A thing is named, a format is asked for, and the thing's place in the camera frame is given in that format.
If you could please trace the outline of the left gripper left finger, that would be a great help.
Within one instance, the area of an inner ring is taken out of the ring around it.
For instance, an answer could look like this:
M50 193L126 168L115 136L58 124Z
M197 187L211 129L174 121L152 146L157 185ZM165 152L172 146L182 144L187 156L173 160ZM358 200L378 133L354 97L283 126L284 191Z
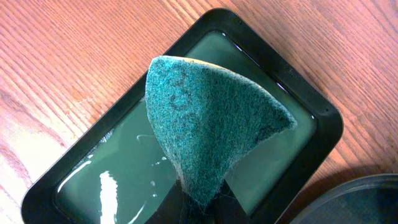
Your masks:
M146 224L186 224L188 223L188 197L177 180L155 213Z

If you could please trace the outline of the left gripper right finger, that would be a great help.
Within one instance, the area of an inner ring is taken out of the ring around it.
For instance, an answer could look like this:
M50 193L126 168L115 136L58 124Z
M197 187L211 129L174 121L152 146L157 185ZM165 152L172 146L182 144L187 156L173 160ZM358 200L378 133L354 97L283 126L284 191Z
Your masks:
M216 224L250 223L246 212L225 180L211 206Z

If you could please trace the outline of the green scouring sponge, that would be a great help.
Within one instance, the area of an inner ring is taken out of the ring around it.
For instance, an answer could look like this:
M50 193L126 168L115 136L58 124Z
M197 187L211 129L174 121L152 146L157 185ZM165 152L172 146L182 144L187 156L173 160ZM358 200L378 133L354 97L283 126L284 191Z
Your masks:
M145 99L158 143L183 191L201 207L213 200L237 162L297 126L287 108L256 82L193 58L154 58Z

